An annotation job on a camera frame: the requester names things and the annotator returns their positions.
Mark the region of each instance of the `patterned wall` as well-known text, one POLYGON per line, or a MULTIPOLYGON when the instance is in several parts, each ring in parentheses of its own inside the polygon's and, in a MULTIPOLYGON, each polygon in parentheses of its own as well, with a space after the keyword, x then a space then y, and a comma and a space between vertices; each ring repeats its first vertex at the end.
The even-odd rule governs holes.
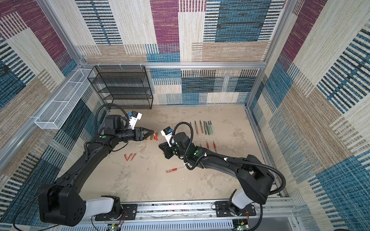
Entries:
POLYGON ((51 0, 87 62, 263 61, 285 0, 51 0))
POLYGON ((258 69, 147 69, 154 105, 246 103, 258 69))
MULTIPOLYGON (((0 1, 0 148, 75 67, 35 0, 0 1)), ((89 87, 59 131, 37 128, 1 171, 1 230, 11 229, 15 212, 34 197, 38 186, 52 182, 82 154, 100 103, 89 87)), ((26 210, 17 221, 25 225, 23 230, 45 226, 36 204, 26 210)))
MULTIPOLYGON (((0 174, 0 226, 10 230, 16 211, 30 201, 37 189, 50 184, 83 154, 84 142, 94 136, 94 117, 101 106, 98 94, 89 86, 60 130, 39 129, 32 134, 0 174)), ((106 111, 98 117, 102 122, 106 111)), ((23 230, 47 227, 40 221, 37 202, 17 219, 23 230)))
POLYGON ((35 0, 0 1, 0 149, 75 66, 35 0))
POLYGON ((253 118, 306 230, 370 230, 370 1, 299 0, 253 118))

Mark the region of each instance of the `blue striped pattern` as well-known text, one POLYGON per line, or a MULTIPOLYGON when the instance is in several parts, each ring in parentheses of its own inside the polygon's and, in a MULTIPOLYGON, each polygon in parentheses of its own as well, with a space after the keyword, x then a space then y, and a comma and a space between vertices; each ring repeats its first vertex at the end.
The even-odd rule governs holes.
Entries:
POLYGON ((0 61, 0 109, 11 101, 26 85, 0 61))
POLYGON ((199 104, 199 92, 183 92, 182 93, 182 104, 199 104))
POLYGON ((257 41, 271 0, 221 0, 215 42, 257 41))
POLYGON ((254 120, 256 121, 258 130, 261 131, 263 126, 266 124, 266 119, 263 116, 263 112, 261 111, 261 108, 259 107, 259 104, 257 104, 255 106, 255 108, 253 109, 253 114, 252 115, 254 117, 254 120))
POLYGON ((266 90, 276 107, 279 107, 292 84, 293 80, 289 77, 280 63, 276 62, 266 82, 266 90))
POLYGON ((26 85, 36 77, 2 37, 0 37, 0 61, 26 85))
POLYGON ((252 89, 255 79, 254 77, 238 78, 234 92, 249 92, 252 89))
POLYGON ((268 41, 271 39, 272 32, 275 28, 284 4, 285 0, 271 1, 270 8, 268 9, 268 13, 261 28, 258 41, 268 41))
POLYGON ((54 140, 71 151, 88 119, 92 118, 91 115, 92 112, 90 109, 82 100, 80 100, 61 129, 58 131, 57 135, 54 137, 54 140))
POLYGON ((299 217, 302 219, 302 223, 305 226, 305 228, 309 231, 320 231, 319 227, 317 226, 317 223, 315 219, 313 218, 310 209, 308 206, 300 205, 296 206, 297 212, 299 214, 299 217))
POLYGON ((281 106, 272 116, 269 125, 297 184, 314 176, 311 162, 315 154, 309 147, 301 150, 300 144, 307 141, 287 109, 281 106))
POLYGON ((370 29, 362 29, 317 88, 345 113, 370 92, 370 29))
POLYGON ((369 153, 370 150, 351 156, 316 175, 335 211, 339 212, 334 216, 340 216, 349 230, 368 230, 370 227, 370 172, 366 169, 370 163, 361 164, 370 160, 366 157, 369 153))
POLYGON ((181 69, 150 69, 152 79, 155 78, 181 78, 181 69))
POLYGON ((213 92, 222 92, 223 82, 227 77, 215 78, 215 85, 213 86, 213 92))
POLYGON ((215 42, 220 2, 208 0, 204 18, 203 42, 215 42))
POLYGON ((75 0, 97 45, 122 44, 108 0, 75 0))
POLYGON ((247 103, 249 92, 239 92, 236 103, 247 103))
MULTIPOLYGON (((23 207, 36 194, 39 187, 43 184, 52 183, 62 168, 66 157, 52 147, 48 147, 40 159, 38 165, 27 178, 25 184, 20 188, 17 196, 14 197, 8 209, 1 217, 1 222, 11 223, 15 213, 23 207)), ((31 203, 17 219, 17 224, 47 227, 48 224, 42 223, 39 217, 37 200, 31 203)))
POLYGON ((147 54, 148 62, 180 62, 180 53, 147 54))
POLYGON ((182 93, 188 92, 213 92, 215 78, 182 78, 182 93))

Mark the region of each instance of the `aluminum frame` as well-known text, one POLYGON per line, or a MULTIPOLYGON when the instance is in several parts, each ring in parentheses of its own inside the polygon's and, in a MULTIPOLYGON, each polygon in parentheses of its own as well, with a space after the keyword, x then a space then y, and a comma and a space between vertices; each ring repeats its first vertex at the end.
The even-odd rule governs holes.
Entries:
POLYGON ((121 66, 140 65, 146 68, 237 68, 237 69, 260 69, 266 67, 266 62, 91 62, 81 64, 82 68, 94 66, 121 66))

